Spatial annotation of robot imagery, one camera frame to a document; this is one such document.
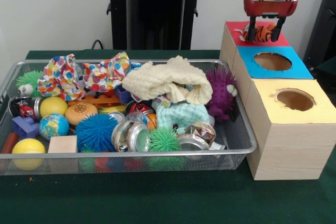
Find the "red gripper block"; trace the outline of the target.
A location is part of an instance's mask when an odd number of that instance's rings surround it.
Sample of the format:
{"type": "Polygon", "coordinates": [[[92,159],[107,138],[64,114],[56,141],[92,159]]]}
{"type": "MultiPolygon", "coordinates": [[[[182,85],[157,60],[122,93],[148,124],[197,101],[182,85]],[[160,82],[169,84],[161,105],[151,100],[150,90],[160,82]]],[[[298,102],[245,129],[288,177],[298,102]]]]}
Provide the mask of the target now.
{"type": "Polygon", "coordinates": [[[254,42],[256,36],[256,17],[277,17],[278,21],[272,30],[271,41],[279,39],[286,17],[291,16],[298,5],[298,0],[244,0],[244,11],[250,17],[246,41],[254,42]]]}

